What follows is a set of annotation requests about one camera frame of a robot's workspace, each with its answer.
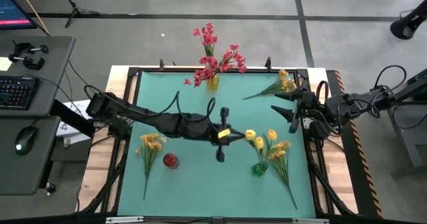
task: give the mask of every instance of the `gray desk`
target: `gray desk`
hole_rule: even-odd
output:
[[[22,128],[34,119],[0,120],[0,195],[32,195],[39,188],[49,164],[59,117],[42,117],[34,126],[39,129],[33,149],[27,155],[15,153],[15,139]]]
[[[42,53],[36,51],[34,54],[22,52],[21,57],[31,57],[34,61],[40,57],[44,58],[45,64],[40,70],[30,70],[22,64],[22,61],[13,63],[7,71],[0,71],[0,75],[10,76],[22,76],[22,75],[34,75],[42,77],[54,82],[59,85],[67,61],[73,50],[75,38],[74,37],[31,37],[31,36],[16,36],[6,37],[0,39],[0,57],[8,57],[15,48],[12,41],[16,43],[31,43],[34,47],[38,47],[42,44],[47,45],[49,53]],[[54,84],[40,80],[39,88],[34,96],[33,102],[28,111],[18,110],[1,110],[0,116],[3,117],[42,117],[47,116],[52,108],[53,101],[55,100],[56,92],[58,87]]]

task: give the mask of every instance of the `keyboard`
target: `keyboard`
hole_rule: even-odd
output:
[[[0,109],[28,110],[39,79],[0,75]]]

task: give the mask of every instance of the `tripod stand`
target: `tripod stand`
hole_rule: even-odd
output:
[[[73,6],[73,11],[71,12],[71,14],[69,16],[67,23],[65,24],[65,28],[68,28],[71,25],[71,20],[73,20],[73,18],[76,15],[79,15],[79,14],[95,14],[95,15],[99,15],[100,14],[97,11],[92,11],[92,10],[87,10],[87,9],[79,8],[75,4],[75,2],[73,2],[72,0],[68,0],[68,2],[71,4],[71,6]]]

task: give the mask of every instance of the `red cup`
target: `red cup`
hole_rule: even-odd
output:
[[[163,157],[163,164],[170,169],[175,169],[179,165],[179,160],[173,153],[166,153]]]

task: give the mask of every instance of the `yellow vase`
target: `yellow vase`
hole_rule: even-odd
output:
[[[220,76],[215,75],[212,79],[206,80],[207,89],[210,91],[218,90],[218,86],[220,85]]]

